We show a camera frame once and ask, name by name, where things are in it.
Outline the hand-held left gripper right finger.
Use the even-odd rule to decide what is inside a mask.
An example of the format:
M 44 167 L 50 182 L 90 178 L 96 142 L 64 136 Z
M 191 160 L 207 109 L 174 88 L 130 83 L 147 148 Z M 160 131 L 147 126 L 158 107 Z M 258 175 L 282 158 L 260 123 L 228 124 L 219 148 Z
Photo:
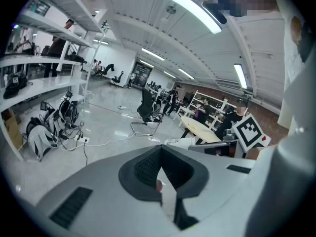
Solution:
M 161 147 L 163 170 L 175 189 L 173 231 L 169 236 L 243 237 L 253 199 L 239 190 L 252 160 L 206 155 L 176 147 Z

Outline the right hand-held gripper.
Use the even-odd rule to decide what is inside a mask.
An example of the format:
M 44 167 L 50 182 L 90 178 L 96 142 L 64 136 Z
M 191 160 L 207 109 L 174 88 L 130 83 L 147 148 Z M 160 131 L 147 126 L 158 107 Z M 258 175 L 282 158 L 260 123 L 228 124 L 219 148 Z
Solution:
M 266 135 L 252 114 L 244 116 L 232 128 L 223 133 L 223 141 L 189 146 L 189 150 L 213 156 L 245 158 L 248 151 L 256 147 L 266 147 L 271 138 Z

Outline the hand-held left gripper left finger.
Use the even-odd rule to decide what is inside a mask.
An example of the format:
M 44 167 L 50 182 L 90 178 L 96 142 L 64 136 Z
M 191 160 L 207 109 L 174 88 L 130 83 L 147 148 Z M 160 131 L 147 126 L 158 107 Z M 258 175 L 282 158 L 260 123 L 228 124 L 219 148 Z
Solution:
M 37 209 L 70 235 L 83 237 L 170 237 L 179 232 L 159 201 L 141 201 L 119 181 L 129 160 L 159 149 L 149 146 L 97 160 L 48 191 Z

